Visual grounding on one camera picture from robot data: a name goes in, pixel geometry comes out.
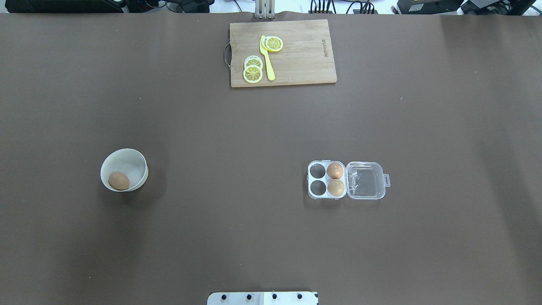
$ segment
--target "wooden cutting board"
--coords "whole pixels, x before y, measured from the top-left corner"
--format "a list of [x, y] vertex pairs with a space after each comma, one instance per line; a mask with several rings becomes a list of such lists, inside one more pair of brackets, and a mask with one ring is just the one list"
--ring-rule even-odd
[[[275, 80], [250, 84], [243, 78], [244, 60], [260, 54], [260, 37], [278, 36], [284, 42], [279, 52], [269, 52]], [[337, 82], [330, 28], [327, 20], [266, 21], [230, 24], [231, 86], [260, 87]]]

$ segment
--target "knife handle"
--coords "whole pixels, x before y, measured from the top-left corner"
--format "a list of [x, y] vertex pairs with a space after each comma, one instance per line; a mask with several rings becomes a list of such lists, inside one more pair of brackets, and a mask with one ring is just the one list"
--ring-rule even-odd
[[271, 60], [269, 59], [269, 54], [264, 56], [266, 58], [266, 72], [268, 80], [275, 80], [275, 71], [271, 65]]

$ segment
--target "egg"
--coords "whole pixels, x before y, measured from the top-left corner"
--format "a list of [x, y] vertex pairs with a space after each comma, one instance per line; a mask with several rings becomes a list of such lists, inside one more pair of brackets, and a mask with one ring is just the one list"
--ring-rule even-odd
[[114, 189], [127, 190], [130, 186], [130, 180], [125, 174], [115, 171], [109, 175], [109, 185]]
[[333, 179], [327, 185], [327, 191], [333, 196], [341, 196], [344, 192], [344, 183], [340, 179]]
[[327, 167], [327, 175], [333, 179], [338, 179], [343, 176], [343, 166], [337, 162], [331, 163]]

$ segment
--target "toy lemon slice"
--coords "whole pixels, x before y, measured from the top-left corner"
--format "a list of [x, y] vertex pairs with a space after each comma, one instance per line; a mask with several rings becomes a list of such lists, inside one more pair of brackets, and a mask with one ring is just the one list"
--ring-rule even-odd
[[262, 77], [262, 68], [255, 65], [247, 66], [243, 71], [243, 78], [251, 84], [259, 82], [260, 80], [262, 80]]
[[263, 61], [259, 56], [251, 55], [244, 60], [244, 66], [258, 66], [263, 68]]
[[282, 42], [282, 39], [280, 39], [280, 37], [278, 36], [267, 36], [263, 40], [263, 46], [267, 49], [267, 51], [278, 52], [282, 50], [284, 43]]

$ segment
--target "black box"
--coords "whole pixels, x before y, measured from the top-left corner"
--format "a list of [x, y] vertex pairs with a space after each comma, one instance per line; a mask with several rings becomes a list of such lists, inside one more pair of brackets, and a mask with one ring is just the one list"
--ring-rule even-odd
[[440, 14], [457, 11], [463, 0], [398, 0], [401, 14]]

